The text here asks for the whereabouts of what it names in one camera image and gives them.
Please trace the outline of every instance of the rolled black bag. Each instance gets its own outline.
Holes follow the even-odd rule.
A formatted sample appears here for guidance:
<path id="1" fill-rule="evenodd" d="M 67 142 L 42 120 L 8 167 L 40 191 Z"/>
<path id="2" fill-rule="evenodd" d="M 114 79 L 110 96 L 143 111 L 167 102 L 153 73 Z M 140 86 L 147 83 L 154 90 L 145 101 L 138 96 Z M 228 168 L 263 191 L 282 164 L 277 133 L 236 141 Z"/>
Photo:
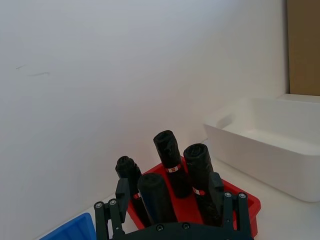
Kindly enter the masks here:
<path id="1" fill-rule="evenodd" d="M 191 186 L 181 161 L 178 143 L 172 131 L 160 132 L 153 142 L 165 168 L 166 175 L 177 198 L 185 198 L 191 193 Z"/>
<path id="2" fill-rule="evenodd" d="M 152 224 L 178 221 L 165 179 L 160 174 L 142 175 L 137 186 Z"/>
<path id="3" fill-rule="evenodd" d="M 128 179 L 131 202 L 139 219 L 145 227 L 151 226 L 137 187 L 138 180 L 142 175 L 138 165 L 128 156 L 122 156 L 116 162 L 115 170 L 120 179 Z"/>
<path id="4" fill-rule="evenodd" d="M 209 193 L 209 174 L 214 169 L 207 146 L 193 144 L 184 150 L 183 156 L 203 223 L 220 227 L 221 217 Z"/>

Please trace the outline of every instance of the red tray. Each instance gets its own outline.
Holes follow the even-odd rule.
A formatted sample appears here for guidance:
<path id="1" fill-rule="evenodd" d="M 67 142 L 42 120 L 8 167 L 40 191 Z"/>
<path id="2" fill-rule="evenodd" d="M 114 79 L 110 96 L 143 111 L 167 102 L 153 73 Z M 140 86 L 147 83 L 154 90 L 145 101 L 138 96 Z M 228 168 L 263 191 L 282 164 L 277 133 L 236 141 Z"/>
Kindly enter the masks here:
<path id="1" fill-rule="evenodd" d="M 166 185 L 168 186 L 168 189 L 169 189 L 174 212 L 175 212 L 175 215 L 176 215 L 179 222 L 203 224 L 200 213 L 198 211 L 198 206 L 197 206 L 196 198 L 195 198 L 194 194 L 190 194 L 190 196 L 188 196 L 186 198 L 176 198 L 173 193 L 173 190 L 171 188 L 171 185 L 169 183 L 169 180 L 166 176 L 166 171 L 161 163 L 158 164 L 157 166 L 151 168 L 146 173 L 157 173 L 157 174 L 161 174 L 164 177 Z M 238 194 L 238 193 L 242 192 L 242 193 L 247 194 L 250 225 L 251 225 L 251 234 L 252 234 L 252 237 L 255 237 L 258 234 L 256 216 L 261 209 L 261 204 L 260 204 L 259 199 L 256 198 L 255 196 L 252 196 L 251 194 L 247 193 L 246 191 L 243 191 L 240 188 L 232 185 L 231 183 L 229 183 L 225 180 L 222 180 L 222 181 L 224 184 L 224 191 L 225 192 L 231 192 L 233 194 Z M 129 202 L 129 206 L 128 206 L 127 211 L 129 213 L 130 217 L 132 218 L 133 222 L 135 223 L 136 227 L 138 229 L 144 229 L 145 226 L 142 224 L 139 217 L 137 216 L 131 202 Z M 236 221 L 235 215 L 233 216 L 233 219 L 234 219 L 233 227 L 234 227 L 234 229 L 236 229 L 237 221 Z"/>

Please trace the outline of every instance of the black cylindrical object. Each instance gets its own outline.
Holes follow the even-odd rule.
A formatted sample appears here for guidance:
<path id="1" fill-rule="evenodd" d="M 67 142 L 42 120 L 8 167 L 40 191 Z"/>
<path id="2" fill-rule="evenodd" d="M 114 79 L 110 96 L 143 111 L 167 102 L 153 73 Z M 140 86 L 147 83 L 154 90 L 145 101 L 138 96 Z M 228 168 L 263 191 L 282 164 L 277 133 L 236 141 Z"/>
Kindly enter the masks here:
<path id="1" fill-rule="evenodd" d="M 203 223 L 220 226 L 221 217 L 209 193 L 209 174 L 214 171 L 206 145 L 197 143 L 183 152 L 196 203 Z"/>
<path id="2" fill-rule="evenodd" d="M 128 179 L 134 210 L 143 225 L 150 226 L 151 223 L 137 187 L 138 180 L 142 175 L 138 165 L 128 156 L 122 156 L 116 162 L 115 170 L 120 179 Z"/>
<path id="3" fill-rule="evenodd" d="M 162 175 L 146 173 L 140 177 L 137 187 L 152 224 L 178 221 Z"/>
<path id="4" fill-rule="evenodd" d="M 166 175 L 177 198 L 185 198 L 191 193 L 191 186 L 181 161 L 178 143 L 172 131 L 160 132 L 153 142 L 158 151 Z"/>

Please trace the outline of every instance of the white table surface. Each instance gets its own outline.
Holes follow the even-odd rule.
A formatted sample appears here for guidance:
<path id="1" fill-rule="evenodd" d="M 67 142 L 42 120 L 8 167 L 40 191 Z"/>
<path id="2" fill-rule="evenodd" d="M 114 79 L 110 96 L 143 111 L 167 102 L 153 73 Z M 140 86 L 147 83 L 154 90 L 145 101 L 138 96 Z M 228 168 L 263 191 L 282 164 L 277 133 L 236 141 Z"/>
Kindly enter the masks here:
<path id="1" fill-rule="evenodd" d="M 223 179 L 260 200 L 261 210 L 257 215 L 258 234 L 255 240 L 320 240 L 320 202 L 298 200 L 222 161 L 212 160 L 212 165 Z M 94 208 L 84 212 L 89 212 L 95 223 Z M 137 230 L 129 214 L 122 227 L 126 233 Z"/>

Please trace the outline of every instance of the white wall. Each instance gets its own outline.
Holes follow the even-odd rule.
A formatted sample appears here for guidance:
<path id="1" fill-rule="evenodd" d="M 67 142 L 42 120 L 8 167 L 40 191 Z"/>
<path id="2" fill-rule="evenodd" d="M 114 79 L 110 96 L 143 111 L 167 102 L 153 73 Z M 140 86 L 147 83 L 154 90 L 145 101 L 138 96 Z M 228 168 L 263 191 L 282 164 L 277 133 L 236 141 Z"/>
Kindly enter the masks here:
<path id="1" fill-rule="evenodd" d="M 155 165 L 158 132 L 183 151 L 220 106 L 283 94 L 283 18 L 279 0 L 2 1 L 0 239 L 110 195 L 122 155 Z"/>

